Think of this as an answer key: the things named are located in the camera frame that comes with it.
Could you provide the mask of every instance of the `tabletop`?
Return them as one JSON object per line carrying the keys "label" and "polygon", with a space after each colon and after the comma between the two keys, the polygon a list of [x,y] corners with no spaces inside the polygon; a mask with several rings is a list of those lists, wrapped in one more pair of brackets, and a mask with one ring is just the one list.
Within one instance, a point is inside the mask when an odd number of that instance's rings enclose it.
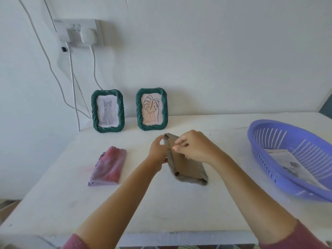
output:
{"label": "tabletop", "polygon": [[[159,135],[195,129],[228,153],[271,197],[319,239],[332,240],[332,204],[299,199],[279,190],[251,153],[247,130],[257,119],[304,128],[332,143],[332,120],[319,113],[171,116],[164,130],[142,131],[126,118],[119,133],[98,133],[90,122],[0,227],[0,236],[39,236],[61,246],[117,186],[88,187],[102,152],[127,150],[120,183],[146,158]],[[204,164],[207,186],[177,181],[167,165],[151,182],[119,246],[256,243],[220,176]]]}

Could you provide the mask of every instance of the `person's right hand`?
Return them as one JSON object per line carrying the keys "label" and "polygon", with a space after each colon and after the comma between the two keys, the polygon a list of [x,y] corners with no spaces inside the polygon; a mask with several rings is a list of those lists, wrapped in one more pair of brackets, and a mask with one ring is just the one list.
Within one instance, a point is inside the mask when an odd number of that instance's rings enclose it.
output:
{"label": "person's right hand", "polygon": [[184,154],[186,158],[199,162],[211,163],[220,154],[224,154],[217,145],[210,141],[202,132],[190,130],[181,135],[173,146],[173,150]]}

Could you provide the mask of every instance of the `electrical outlet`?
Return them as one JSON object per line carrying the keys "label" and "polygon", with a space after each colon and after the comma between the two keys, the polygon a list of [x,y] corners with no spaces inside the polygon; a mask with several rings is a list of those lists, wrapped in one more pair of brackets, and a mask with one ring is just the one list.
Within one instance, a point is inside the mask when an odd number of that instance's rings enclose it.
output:
{"label": "electrical outlet", "polygon": [[61,46],[63,47],[66,46],[65,42],[69,41],[73,47],[89,47],[88,45],[82,43],[80,35],[82,28],[93,29],[98,38],[96,46],[104,45],[100,21],[97,19],[55,19],[54,25],[61,42]]}

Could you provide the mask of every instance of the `person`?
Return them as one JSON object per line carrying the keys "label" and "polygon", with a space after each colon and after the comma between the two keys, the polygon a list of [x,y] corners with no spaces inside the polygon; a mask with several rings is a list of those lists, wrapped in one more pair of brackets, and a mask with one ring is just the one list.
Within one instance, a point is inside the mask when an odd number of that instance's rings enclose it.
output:
{"label": "person", "polygon": [[[115,248],[152,178],[167,161],[169,148],[151,144],[147,158],[69,238],[63,249]],[[172,147],[186,158],[208,163],[220,175],[263,249],[326,249],[299,220],[262,190],[225,152],[203,133],[191,130]]]}

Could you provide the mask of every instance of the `teal object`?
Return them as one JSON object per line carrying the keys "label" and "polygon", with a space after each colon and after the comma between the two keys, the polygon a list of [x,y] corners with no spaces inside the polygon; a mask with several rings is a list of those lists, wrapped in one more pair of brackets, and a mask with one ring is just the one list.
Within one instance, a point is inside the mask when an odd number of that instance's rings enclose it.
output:
{"label": "teal object", "polygon": [[[161,114],[163,116],[163,122],[161,125],[145,125],[143,124],[143,114],[142,114],[142,96],[143,94],[153,94],[158,93],[161,95],[161,103],[163,105],[163,109]],[[158,88],[141,88],[136,94],[136,113],[137,113],[137,125],[140,129],[147,131],[147,130],[162,130],[168,124],[168,107],[167,107],[167,93],[164,89]]]}
{"label": "teal object", "polygon": [[[98,96],[106,96],[106,95],[114,95],[117,97],[118,103],[118,118],[119,125],[117,127],[100,127],[99,126],[99,118],[98,118],[98,106],[97,106],[97,97]],[[107,133],[107,132],[120,132],[124,127],[124,108],[123,108],[123,96],[122,93],[117,90],[96,90],[91,95],[91,106],[92,106],[92,119],[93,119],[93,127],[99,133]]]}
{"label": "teal object", "polygon": [[319,112],[332,119],[332,94],[327,99]]}

